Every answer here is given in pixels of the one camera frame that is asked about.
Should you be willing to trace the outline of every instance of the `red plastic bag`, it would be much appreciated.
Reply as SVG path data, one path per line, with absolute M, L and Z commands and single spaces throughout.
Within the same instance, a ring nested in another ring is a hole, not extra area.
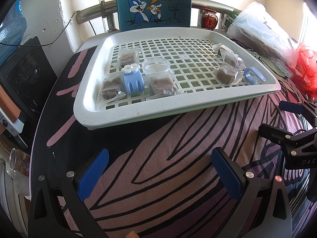
M 306 49 L 304 42 L 298 46 L 297 52 L 297 65 L 295 69 L 289 68 L 294 75 L 292 81 L 303 94 L 317 99 L 317 52 Z

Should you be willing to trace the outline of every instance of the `blue plastic handle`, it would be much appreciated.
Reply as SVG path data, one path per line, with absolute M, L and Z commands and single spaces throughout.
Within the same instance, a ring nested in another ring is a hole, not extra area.
M 103 149 L 78 182 L 77 194 L 81 201 L 89 198 L 108 163 L 109 152 Z
M 253 78 L 250 74 L 250 72 L 253 72 L 256 78 Z M 259 85 L 257 82 L 258 80 L 266 81 L 265 77 L 262 75 L 261 72 L 255 67 L 249 67 L 244 70 L 244 77 L 245 79 L 251 84 L 251 85 Z
M 295 113 L 295 114 L 303 114 L 304 113 L 304 109 L 303 109 L 301 104 L 295 104 L 295 103 L 288 102 L 288 101 L 280 101 L 278 106 L 282 111 Z
M 243 170 L 236 162 L 231 161 L 221 148 L 213 149 L 211 162 L 226 187 L 229 196 L 240 201 L 245 188 Z

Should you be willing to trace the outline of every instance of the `black electronic device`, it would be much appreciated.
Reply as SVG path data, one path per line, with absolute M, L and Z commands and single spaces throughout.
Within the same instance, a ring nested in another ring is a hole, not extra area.
M 25 45 L 40 45 L 38 37 Z M 0 66 L 0 85 L 21 110 L 19 119 L 37 126 L 57 76 L 42 47 L 19 47 Z
M 300 129 L 291 133 L 262 124 L 259 127 L 259 135 L 282 147 L 286 169 L 310 168 L 307 199 L 315 203 L 317 202 L 317 106 L 309 102 L 281 101 L 279 108 L 286 112 L 303 115 L 313 128 L 309 131 Z

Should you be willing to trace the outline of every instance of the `blue gripper pad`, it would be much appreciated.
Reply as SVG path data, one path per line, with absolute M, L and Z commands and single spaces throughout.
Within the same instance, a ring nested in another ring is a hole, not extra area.
M 304 109 L 301 104 L 294 104 L 287 101 L 281 101 L 278 106 L 282 111 L 295 113 L 295 114 L 304 113 Z
M 109 152 L 103 149 L 78 182 L 77 194 L 81 201 L 89 198 L 108 163 Z
M 246 186 L 243 170 L 236 162 L 231 161 L 222 148 L 215 148 L 212 151 L 211 162 L 229 196 L 239 202 Z

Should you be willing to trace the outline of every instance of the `white plastic tray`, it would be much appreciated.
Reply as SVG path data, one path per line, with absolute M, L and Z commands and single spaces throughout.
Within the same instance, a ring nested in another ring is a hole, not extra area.
M 238 54 L 246 67 L 256 67 L 266 81 L 251 86 L 243 79 L 235 86 L 223 85 L 213 74 L 213 67 L 222 63 L 211 48 L 217 43 Z M 150 57 L 169 60 L 177 87 L 187 94 L 146 101 L 149 94 L 145 89 L 141 94 L 111 102 L 106 110 L 98 112 L 95 103 L 101 77 L 119 71 L 113 66 L 118 60 L 118 51 L 133 47 L 142 49 L 141 62 Z M 103 128 L 241 101 L 280 89 L 277 79 L 257 59 L 219 33 L 198 28 L 147 28 L 114 34 L 100 42 L 81 81 L 74 114 L 86 127 Z

